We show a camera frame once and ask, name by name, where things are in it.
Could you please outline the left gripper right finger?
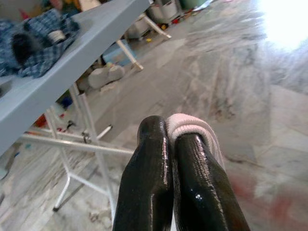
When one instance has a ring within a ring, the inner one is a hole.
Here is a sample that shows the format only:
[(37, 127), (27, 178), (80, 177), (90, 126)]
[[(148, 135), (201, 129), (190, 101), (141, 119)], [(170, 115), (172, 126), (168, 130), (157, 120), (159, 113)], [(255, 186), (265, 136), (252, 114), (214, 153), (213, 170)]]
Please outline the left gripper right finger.
[(178, 137), (174, 155), (177, 230), (250, 230), (225, 170), (201, 135), (188, 133)]

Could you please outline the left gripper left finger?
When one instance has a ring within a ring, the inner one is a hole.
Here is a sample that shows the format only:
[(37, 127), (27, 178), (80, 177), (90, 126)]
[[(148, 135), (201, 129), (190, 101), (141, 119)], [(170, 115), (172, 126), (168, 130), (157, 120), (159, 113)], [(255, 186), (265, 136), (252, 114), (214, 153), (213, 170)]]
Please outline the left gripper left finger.
[(165, 120), (149, 116), (120, 182), (114, 231), (168, 231), (173, 213), (173, 174)]

